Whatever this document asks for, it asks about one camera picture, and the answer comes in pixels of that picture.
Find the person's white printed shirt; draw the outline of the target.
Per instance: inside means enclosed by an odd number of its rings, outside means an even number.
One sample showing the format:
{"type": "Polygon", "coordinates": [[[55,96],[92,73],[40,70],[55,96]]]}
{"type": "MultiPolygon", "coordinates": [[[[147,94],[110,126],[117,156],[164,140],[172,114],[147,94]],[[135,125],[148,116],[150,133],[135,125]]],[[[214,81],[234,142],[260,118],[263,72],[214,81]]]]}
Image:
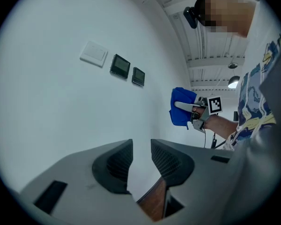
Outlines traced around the person's white printed shirt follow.
{"type": "Polygon", "coordinates": [[[257,2],[242,75],[237,85],[238,126],[222,149],[234,151],[241,140],[276,124],[274,115],[259,87],[281,53],[281,22],[266,0],[257,2]]]}

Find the black pendant lamp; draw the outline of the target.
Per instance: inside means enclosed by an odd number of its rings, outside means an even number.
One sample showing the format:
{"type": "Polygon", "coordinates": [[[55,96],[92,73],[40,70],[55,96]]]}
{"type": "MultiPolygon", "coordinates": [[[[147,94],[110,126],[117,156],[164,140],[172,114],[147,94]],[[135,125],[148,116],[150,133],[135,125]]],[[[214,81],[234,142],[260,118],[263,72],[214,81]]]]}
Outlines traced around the black pendant lamp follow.
{"type": "Polygon", "coordinates": [[[231,77],[228,82],[228,88],[235,89],[238,85],[239,79],[240,79],[240,77],[236,76],[236,75],[231,77]]]}

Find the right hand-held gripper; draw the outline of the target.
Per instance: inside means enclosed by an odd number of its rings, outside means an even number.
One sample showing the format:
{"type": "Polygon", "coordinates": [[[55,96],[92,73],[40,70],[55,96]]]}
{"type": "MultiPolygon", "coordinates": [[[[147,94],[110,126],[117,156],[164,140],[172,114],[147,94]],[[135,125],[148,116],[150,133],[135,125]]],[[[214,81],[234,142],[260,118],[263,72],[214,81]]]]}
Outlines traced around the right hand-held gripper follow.
{"type": "Polygon", "coordinates": [[[218,114],[223,111],[221,96],[199,97],[198,101],[194,104],[188,104],[188,103],[176,101],[176,102],[174,102],[174,106],[179,109],[192,109],[194,107],[205,108],[204,113],[202,114],[202,116],[199,119],[195,120],[193,113],[191,115],[191,123],[193,125],[193,128],[200,132],[205,132],[205,129],[204,129],[205,121],[211,115],[218,114]]]}

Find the blue cloth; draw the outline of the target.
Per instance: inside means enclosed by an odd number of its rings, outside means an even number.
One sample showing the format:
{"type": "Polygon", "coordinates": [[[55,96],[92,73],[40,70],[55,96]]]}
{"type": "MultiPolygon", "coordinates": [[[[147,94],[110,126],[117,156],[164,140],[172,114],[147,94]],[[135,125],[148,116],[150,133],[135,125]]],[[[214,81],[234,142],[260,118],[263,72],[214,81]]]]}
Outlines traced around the blue cloth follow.
{"type": "Polygon", "coordinates": [[[195,102],[197,94],[186,90],[182,87],[176,87],[172,90],[170,100],[170,118],[175,126],[181,126],[188,128],[188,122],[191,120],[191,112],[187,112],[180,108],[175,107],[175,102],[182,102],[187,104],[193,104],[195,102]]]}

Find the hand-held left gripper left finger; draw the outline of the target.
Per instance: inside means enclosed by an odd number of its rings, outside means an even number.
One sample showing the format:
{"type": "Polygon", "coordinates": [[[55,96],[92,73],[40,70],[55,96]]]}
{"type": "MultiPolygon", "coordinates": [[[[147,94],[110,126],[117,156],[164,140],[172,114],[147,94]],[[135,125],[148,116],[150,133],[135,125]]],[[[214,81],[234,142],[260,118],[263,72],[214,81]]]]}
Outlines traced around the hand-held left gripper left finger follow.
{"type": "Polygon", "coordinates": [[[70,154],[29,182],[21,198],[43,225],[152,225],[127,190],[131,139],[70,154]]]}

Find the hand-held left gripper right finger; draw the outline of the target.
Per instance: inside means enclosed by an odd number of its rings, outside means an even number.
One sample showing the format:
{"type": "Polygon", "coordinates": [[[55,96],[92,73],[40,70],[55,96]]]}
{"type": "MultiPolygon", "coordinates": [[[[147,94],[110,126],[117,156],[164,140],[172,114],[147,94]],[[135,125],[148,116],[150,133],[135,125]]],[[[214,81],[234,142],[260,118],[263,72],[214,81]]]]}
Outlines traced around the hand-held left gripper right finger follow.
{"type": "Polygon", "coordinates": [[[191,219],[203,216],[213,207],[212,191],[231,156],[229,151],[152,139],[152,161],[166,184],[163,217],[182,209],[191,219]]]}

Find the person's right hand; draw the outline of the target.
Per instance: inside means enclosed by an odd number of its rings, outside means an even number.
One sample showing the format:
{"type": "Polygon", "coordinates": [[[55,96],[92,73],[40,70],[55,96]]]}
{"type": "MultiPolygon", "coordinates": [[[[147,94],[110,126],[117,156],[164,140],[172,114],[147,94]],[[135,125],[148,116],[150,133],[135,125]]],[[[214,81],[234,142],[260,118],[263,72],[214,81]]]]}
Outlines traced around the person's right hand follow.
{"type": "Polygon", "coordinates": [[[193,107],[192,113],[193,113],[194,119],[195,120],[199,119],[202,116],[202,114],[204,113],[204,111],[205,111],[205,108],[193,107]]]}

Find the person's right forearm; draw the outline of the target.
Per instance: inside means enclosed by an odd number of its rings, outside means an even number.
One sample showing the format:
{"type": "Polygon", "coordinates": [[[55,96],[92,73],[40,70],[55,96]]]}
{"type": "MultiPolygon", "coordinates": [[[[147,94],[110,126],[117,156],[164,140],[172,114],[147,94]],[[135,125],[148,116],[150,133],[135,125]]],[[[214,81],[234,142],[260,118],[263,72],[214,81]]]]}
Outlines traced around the person's right forearm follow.
{"type": "Polygon", "coordinates": [[[224,117],[214,114],[205,121],[204,129],[211,130],[216,135],[219,135],[227,140],[231,134],[236,132],[237,126],[238,122],[230,121],[224,117]]]}

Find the black wall panel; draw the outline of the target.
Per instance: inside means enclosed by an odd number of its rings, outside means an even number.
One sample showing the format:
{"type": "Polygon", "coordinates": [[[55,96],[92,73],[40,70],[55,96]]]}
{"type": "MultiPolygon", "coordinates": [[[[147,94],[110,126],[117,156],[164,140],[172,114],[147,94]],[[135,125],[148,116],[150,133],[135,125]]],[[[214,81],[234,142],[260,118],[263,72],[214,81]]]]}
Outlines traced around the black wall panel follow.
{"type": "Polygon", "coordinates": [[[110,73],[117,75],[123,79],[127,79],[129,75],[131,63],[123,57],[115,54],[111,63],[110,73]]]}
{"type": "Polygon", "coordinates": [[[145,73],[137,67],[133,68],[132,83],[141,87],[143,87],[145,83],[145,73]]]}

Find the white wall switch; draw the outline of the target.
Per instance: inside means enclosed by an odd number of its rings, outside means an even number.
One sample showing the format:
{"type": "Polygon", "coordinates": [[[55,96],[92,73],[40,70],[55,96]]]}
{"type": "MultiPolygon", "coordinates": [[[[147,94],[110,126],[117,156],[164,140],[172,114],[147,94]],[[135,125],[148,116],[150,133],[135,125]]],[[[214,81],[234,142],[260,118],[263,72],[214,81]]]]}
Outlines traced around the white wall switch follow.
{"type": "Polygon", "coordinates": [[[106,48],[88,41],[80,55],[80,60],[102,68],[107,55],[108,50],[106,48]]]}

